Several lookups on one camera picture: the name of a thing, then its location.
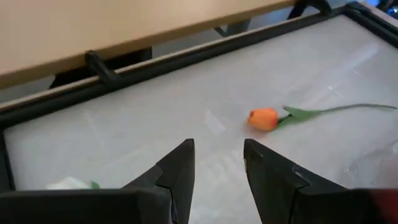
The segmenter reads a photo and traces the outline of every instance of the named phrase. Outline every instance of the black metal frame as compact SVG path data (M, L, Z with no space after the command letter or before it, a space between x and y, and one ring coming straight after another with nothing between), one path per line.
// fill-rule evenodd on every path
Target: black metal frame
M86 55L86 61L92 71L101 74L99 75L101 82L20 104L0 112L0 130L2 130L0 136L0 193L16 190L4 139L4 130L6 128L340 15L349 17L376 36L398 48L398 29L371 13L369 9L353 2L334 9L326 15L319 13L304 17L303 19L235 37L119 74L107 69L106 66L104 67L100 58L90 52Z

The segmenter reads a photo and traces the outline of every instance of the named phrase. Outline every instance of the table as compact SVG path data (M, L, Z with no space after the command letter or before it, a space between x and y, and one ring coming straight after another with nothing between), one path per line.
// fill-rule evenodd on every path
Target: table
M113 58L294 2L4 1L0 9L0 88L80 67L87 50L97 51L104 59Z
M219 54L225 46L235 51ZM65 177L122 187L193 138L190 222L260 223L244 170L245 138L347 188L398 186L389 172L397 159L396 111L358 108L271 133L245 124L261 107L283 115L282 105L398 105L397 57L396 48L347 17L315 15L121 69L127 82L167 73L122 90L108 93L97 79L59 97L51 91L4 110L0 123L9 126L4 137L19 190ZM177 60L183 68L175 69ZM92 98L89 89L108 94L68 106L77 102L65 95Z

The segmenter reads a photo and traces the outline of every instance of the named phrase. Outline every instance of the white surface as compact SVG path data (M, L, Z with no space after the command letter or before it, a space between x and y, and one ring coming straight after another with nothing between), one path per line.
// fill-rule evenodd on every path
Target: white surface
M6 142L17 188L44 189L68 176L122 187L186 138L196 147L190 223L260 223L245 138L339 184L382 187L378 173L360 178L374 170L352 173L363 163L379 167L369 155L394 158L397 111L341 111L267 134L245 124L261 107L398 105L397 57L337 17L14 126Z

